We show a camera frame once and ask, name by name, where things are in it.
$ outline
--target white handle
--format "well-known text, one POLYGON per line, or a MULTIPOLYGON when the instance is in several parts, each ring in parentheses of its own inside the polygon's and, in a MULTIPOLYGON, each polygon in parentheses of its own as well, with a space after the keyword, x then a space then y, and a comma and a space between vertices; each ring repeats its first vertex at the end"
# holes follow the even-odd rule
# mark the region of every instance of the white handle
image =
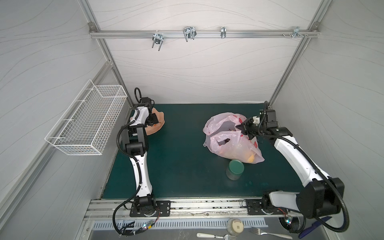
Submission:
POLYGON ((273 235, 273 236, 281 237, 281 238, 285 238, 285 239, 292 239, 291 236, 289 236, 289 235, 284 235, 284 234, 269 233, 269 235, 273 235))
POLYGON ((220 236, 216 236, 216 235, 213 235, 213 234, 207 234, 207 233, 200 233, 198 232, 196 234, 197 237, 206 237, 206 238, 223 238, 223 237, 220 237, 220 236))

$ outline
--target green table surface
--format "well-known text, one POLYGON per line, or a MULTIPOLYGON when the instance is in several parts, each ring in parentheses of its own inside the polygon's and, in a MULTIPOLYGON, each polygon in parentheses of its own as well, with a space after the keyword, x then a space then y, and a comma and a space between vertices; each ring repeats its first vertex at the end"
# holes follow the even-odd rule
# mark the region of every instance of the green table surface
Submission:
MULTIPOLYGON (((301 191, 296 172, 273 145, 262 137, 259 148, 265 158, 244 164, 240 179, 230 180, 225 170, 230 162, 203 146, 203 127, 214 115, 225 112, 252 117, 262 104, 156 104, 164 112, 165 124, 149 135, 148 173, 156 198, 165 197, 249 197, 264 191, 301 191)), ((129 158, 116 156, 103 199, 127 199, 136 184, 129 158)))

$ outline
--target metal fork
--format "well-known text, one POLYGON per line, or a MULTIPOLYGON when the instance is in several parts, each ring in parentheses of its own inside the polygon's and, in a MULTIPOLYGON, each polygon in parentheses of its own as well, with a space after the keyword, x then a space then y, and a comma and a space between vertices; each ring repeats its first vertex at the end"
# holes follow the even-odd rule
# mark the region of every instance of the metal fork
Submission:
POLYGON ((263 230, 261 230, 260 228, 257 228, 257 227, 252 227, 251 228, 251 233, 254 233, 254 234, 257 234, 257 235, 269 234, 269 235, 273 235, 273 236, 281 237, 281 238, 285 238, 285 239, 292 239, 292 237, 289 236, 289 235, 277 234, 277 233, 268 233, 268 232, 265 232, 265 231, 263 231, 263 230))
POLYGON ((217 236, 217 235, 213 235, 213 234, 207 234, 207 233, 197 233, 196 234, 197 237, 206 237, 206 238, 222 238, 224 240, 236 240, 236 236, 232 236, 232 235, 225 235, 225 236, 217 236))

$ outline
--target wire basket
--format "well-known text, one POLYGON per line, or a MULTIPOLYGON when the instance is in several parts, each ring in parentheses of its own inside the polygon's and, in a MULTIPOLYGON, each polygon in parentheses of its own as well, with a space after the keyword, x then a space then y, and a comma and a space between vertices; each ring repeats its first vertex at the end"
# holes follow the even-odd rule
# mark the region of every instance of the wire basket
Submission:
POLYGON ((45 137, 67 155, 101 155, 127 99, 121 85, 91 86, 83 88, 79 95, 85 97, 73 101, 45 137))

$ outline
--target pink plastic bag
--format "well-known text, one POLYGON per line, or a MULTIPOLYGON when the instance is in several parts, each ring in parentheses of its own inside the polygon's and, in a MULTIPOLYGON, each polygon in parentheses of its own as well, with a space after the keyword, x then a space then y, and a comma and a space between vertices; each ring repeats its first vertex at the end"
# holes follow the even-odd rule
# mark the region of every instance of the pink plastic bag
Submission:
POLYGON ((203 146, 220 157, 237 159, 244 163, 263 162, 257 140, 252 139, 251 142, 248 136, 235 128, 245 119, 243 115, 234 113, 221 113, 211 117, 203 129, 207 135, 203 146))

